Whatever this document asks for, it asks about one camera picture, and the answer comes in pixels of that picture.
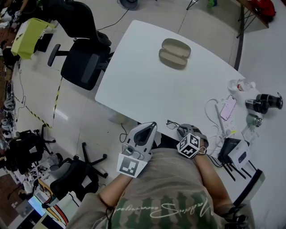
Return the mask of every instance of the red bag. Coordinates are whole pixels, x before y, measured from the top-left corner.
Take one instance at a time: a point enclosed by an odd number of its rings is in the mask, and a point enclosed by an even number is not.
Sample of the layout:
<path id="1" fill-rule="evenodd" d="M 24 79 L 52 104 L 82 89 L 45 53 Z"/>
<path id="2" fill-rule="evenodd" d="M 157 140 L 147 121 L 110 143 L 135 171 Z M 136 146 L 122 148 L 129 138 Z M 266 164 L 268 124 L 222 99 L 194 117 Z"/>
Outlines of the red bag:
<path id="1" fill-rule="evenodd" d="M 273 20 L 276 12 L 271 0 L 251 0 L 249 3 L 267 22 L 271 22 Z"/>

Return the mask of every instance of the floor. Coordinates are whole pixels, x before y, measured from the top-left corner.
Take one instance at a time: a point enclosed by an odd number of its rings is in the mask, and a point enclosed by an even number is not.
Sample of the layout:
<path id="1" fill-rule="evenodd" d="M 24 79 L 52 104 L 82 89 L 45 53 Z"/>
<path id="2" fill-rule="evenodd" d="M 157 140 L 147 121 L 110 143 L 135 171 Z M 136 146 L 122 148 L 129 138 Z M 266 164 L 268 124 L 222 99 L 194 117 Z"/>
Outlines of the floor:
<path id="1" fill-rule="evenodd" d="M 113 24 L 126 11 L 115 0 L 82 2 L 93 12 L 97 29 Z M 238 46 L 236 35 L 239 5 L 235 1 L 222 0 L 217 7 L 207 9 L 207 0 L 200 0 L 186 11 L 189 2 L 190 0 L 140 0 L 137 11 L 128 11 L 118 24 L 101 32 L 109 37 L 112 42 L 111 50 L 115 51 L 133 20 L 148 22 L 195 41 L 233 66 Z M 87 143 L 91 161 L 106 153 L 107 160 L 97 165 L 97 168 L 109 173 L 106 179 L 108 183 L 117 176 L 116 164 L 121 151 L 119 136 L 124 131 L 120 125 L 108 120 L 105 109 L 94 99 L 103 72 L 92 91 L 63 79 L 53 119 L 55 98 L 61 79 L 60 70 L 65 57 L 56 57 L 52 67 L 47 66 L 47 61 L 55 44 L 61 44 L 61 50 L 69 50 L 73 45 L 73 38 L 68 37 L 60 25 L 55 31 L 46 53 L 36 52 L 31 60 L 21 61 L 20 71 L 15 67 L 15 96 L 21 101 L 25 95 L 26 106 L 52 126 L 46 128 L 45 135 L 48 139 L 56 139 L 56 143 L 50 144 L 55 153 L 61 153 L 63 157 L 76 154 L 82 157 L 83 142 Z M 16 106 L 19 108 L 22 104 L 16 102 Z M 26 108 L 19 110 L 17 131 L 39 129 L 41 125 L 42 122 Z M 128 132 L 135 125 L 136 122 L 130 120 L 124 127 Z"/>

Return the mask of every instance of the white table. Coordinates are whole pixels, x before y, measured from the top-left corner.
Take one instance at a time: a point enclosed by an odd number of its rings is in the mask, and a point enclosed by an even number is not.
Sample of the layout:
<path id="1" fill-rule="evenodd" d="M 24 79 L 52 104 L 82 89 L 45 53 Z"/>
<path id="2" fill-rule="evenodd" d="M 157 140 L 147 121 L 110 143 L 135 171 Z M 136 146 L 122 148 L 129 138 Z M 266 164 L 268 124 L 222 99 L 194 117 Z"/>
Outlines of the white table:
<path id="1" fill-rule="evenodd" d="M 161 63 L 158 53 L 166 38 L 191 47 L 185 69 L 176 70 Z M 211 98 L 226 99 L 230 95 L 227 83 L 240 78 L 244 77 L 228 63 L 195 42 L 160 27 L 133 21 L 108 65 L 95 99 L 140 123 L 155 121 L 159 132 L 176 140 L 177 132 L 167 128 L 167 119 L 195 125 L 211 136 L 217 129 L 211 128 L 213 123 L 205 114 L 205 103 Z M 233 93 L 237 99 L 235 138 L 243 139 L 241 131 L 248 113 L 245 99 L 256 98 L 258 93 L 256 89 Z M 215 107 L 209 103 L 207 108 L 208 115 L 219 124 Z"/>

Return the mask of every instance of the white bottle cap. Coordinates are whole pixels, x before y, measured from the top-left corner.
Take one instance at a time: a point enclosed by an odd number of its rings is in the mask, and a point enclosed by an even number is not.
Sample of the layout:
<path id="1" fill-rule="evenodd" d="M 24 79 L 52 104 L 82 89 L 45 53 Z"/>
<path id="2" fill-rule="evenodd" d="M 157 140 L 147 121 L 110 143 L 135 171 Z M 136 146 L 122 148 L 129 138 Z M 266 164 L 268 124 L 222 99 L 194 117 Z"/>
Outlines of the white bottle cap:
<path id="1" fill-rule="evenodd" d="M 251 82 L 249 85 L 250 85 L 251 88 L 255 88 L 256 87 L 255 82 Z"/>

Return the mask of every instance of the small bottle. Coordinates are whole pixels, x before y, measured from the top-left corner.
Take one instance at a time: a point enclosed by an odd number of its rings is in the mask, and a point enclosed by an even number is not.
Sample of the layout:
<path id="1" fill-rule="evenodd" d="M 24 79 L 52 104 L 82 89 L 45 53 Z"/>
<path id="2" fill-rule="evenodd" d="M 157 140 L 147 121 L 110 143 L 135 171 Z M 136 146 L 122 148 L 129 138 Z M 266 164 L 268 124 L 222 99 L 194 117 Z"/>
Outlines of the small bottle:
<path id="1" fill-rule="evenodd" d="M 254 82 L 248 82 L 247 79 L 231 80 L 227 86 L 230 91 L 249 91 L 255 87 L 256 84 Z"/>

